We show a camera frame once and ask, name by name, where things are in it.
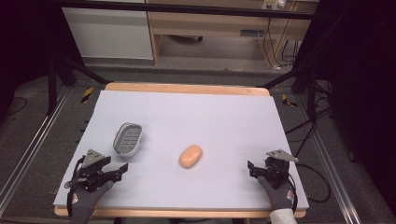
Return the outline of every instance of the white cabinet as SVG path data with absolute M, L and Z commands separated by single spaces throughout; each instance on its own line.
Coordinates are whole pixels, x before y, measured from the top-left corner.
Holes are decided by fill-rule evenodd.
M 153 60 L 146 12 L 65 7 L 63 10 L 82 57 Z

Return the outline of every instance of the person's left hand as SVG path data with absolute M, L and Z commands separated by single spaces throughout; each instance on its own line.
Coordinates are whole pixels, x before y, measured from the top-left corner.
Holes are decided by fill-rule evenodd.
M 71 224 L 86 224 L 95 210 L 99 199 L 113 187 L 113 181 L 107 181 L 101 188 L 88 192 L 78 186 L 73 193 Z

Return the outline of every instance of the hand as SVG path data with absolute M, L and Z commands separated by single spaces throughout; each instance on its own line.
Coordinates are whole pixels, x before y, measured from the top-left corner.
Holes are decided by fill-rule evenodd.
M 267 192 L 273 211 L 292 207 L 294 194 L 292 193 L 288 182 L 284 182 L 279 186 L 279 188 L 273 189 L 264 176 L 259 176 L 257 179 L 259 180 L 260 185 L 262 185 Z
M 88 223 L 99 199 L 113 187 L 113 184 L 113 181 L 108 181 L 94 192 L 88 192 L 82 186 L 78 186 L 73 194 L 73 215 L 70 217 L 70 223 Z

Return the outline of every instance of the bar of soap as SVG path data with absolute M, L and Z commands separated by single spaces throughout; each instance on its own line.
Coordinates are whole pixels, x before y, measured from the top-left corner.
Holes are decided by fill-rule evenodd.
M 178 161 L 184 168 L 191 168 L 202 156 L 202 150 L 196 145 L 188 147 L 181 155 Z

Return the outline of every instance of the gray soap dish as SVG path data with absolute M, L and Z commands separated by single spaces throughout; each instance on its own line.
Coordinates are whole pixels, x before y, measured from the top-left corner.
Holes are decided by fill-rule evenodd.
M 124 123 L 114 139 L 113 147 L 123 157 L 131 157 L 139 149 L 142 138 L 142 126 L 134 123 Z

